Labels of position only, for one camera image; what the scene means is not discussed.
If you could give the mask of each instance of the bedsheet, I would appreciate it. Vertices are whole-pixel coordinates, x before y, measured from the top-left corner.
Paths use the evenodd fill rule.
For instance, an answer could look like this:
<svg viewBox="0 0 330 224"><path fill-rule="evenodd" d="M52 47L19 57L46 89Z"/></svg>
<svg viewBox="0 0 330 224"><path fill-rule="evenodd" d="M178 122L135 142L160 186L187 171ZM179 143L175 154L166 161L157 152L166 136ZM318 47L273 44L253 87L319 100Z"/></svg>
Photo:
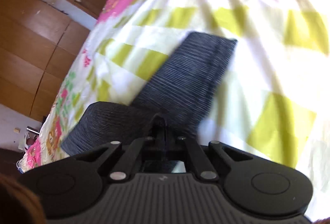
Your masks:
<svg viewBox="0 0 330 224"><path fill-rule="evenodd" d="M189 32L206 32L238 44L199 142L299 169L314 185L307 215L329 216L329 1L108 0L22 170L67 157L61 141L89 104L129 105Z"/></svg>

